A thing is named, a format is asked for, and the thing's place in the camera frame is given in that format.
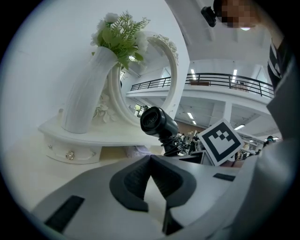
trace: white mirror frame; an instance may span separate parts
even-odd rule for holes
[[[178,65],[178,54],[176,53],[177,48],[175,44],[169,40],[169,38],[154,32],[144,31],[149,42],[157,44],[163,52],[166,54],[170,67],[171,67],[171,86],[165,99],[162,109],[166,110],[172,103],[172,99],[175,94],[177,84],[177,65]],[[126,106],[125,99],[121,93],[120,85],[120,67],[114,67],[108,75],[108,89],[111,96],[112,104],[118,114],[128,123],[140,127],[140,119],[132,114],[129,108]]]

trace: white pillar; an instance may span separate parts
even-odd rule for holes
[[[231,118],[231,110],[233,104],[231,102],[225,102],[223,118],[225,118],[230,123]]]

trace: black rectangular strip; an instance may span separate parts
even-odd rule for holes
[[[226,181],[230,181],[230,182],[232,182],[235,179],[235,176],[221,174],[221,173],[216,173],[213,177],[223,179],[223,180],[226,180]]]
[[[61,206],[58,208],[51,217],[49,217],[45,224],[61,233],[75,213],[80,208],[81,204],[83,203],[84,198],[78,196],[71,196],[69,197]]]

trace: balcony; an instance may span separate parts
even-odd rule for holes
[[[171,82],[171,77],[160,78],[134,84],[132,85],[130,91],[170,87]],[[185,80],[184,89],[186,90],[190,87],[194,88],[194,86],[222,87],[236,91],[247,92],[249,94],[255,94],[257,96],[269,99],[274,97],[274,90],[271,84],[239,75],[220,73],[188,74]]]

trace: black railing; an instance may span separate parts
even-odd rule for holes
[[[271,84],[250,77],[221,73],[195,73],[188,74],[185,82],[190,86],[221,86],[244,92],[255,93],[260,96],[273,98],[274,90]],[[160,78],[152,81],[134,84],[133,90],[168,87],[171,85],[171,77]]]

